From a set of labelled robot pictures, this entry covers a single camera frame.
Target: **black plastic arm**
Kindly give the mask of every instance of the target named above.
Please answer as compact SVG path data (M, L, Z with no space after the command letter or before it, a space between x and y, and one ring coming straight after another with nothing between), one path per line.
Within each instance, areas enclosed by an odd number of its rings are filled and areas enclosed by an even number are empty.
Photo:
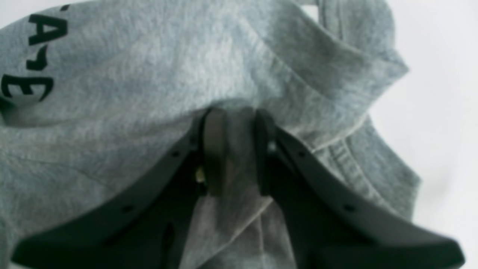
M197 200L221 195L224 115L207 110L131 187L22 240L12 262L34 269L177 269ZM298 269L457 269L465 263L453 239L349 190L265 110L256 111L254 139L261 194L282 209Z

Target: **heather gray fabric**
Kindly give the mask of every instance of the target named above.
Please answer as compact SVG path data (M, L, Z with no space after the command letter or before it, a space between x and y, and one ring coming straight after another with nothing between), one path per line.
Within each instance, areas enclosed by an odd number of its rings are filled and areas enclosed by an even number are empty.
M29 17L1 29L0 269L22 238L131 186L211 106L228 112L227 185L198 201L180 269L295 268L280 208L259 195L248 107L411 222L421 179L368 115L408 72L388 5L319 0L317 24L299 4L102 0L35 13L66 20L54 40L29 45Z

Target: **black letter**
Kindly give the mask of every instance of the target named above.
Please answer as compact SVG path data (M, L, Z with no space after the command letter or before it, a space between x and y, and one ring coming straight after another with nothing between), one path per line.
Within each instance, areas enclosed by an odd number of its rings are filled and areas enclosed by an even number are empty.
M8 85L19 85L22 93L25 95L32 95L33 91L30 85L42 84L45 85L45 92L43 93L40 102L52 91L53 78L19 78L9 75L3 75L1 78L1 91L5 97L12 97Z
M30 46L60 38L68 32L68 22L64 19L32 14L28 22L36 23L36 35L28 37ZM57 29L45 33L43 31L44 25L53 26Z
M36 55L36 61L27 60L27 69L28 70L37 70L41 71L45 69L48 65L46 62L46 47L48 45L43 46Z

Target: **small hole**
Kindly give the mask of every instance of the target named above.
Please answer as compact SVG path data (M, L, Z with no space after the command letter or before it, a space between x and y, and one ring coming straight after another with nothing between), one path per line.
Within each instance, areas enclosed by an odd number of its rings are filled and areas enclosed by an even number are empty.
M349 212L355 212L355 207L351 206L351 205L344 205L344 209L349 211Z
M174 242L174 227L169 223L163 234L163 251L168 251Z
M124 207L121 209L121 211L122 211L123 213L128 213L129 211L131 211L131 210L133 210L133 209L134 209L134 206L130 204L130 205L124 206Z

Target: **white wall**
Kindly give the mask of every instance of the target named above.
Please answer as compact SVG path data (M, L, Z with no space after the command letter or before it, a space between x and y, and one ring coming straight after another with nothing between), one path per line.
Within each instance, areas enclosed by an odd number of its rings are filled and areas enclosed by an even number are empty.
M82 0L1 0L0 28ZM375 126L424 180L416 225L455 238L478 268L478 1L388 0L411 71L372 107Z

